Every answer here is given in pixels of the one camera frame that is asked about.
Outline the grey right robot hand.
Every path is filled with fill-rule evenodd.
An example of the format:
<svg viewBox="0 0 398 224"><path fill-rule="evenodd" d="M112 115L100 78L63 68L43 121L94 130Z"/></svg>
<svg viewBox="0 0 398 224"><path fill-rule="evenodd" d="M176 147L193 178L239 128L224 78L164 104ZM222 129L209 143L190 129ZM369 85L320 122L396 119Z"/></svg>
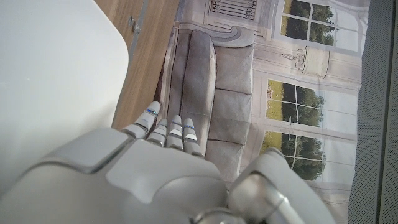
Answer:
<svg viewBox="0 0 398 224"><path fill-rule="evenodd" d="M100 128L51 151L1 195L2 223L333 223L321 198L268 148L232 182L206 160L192 120Z"/></svg>

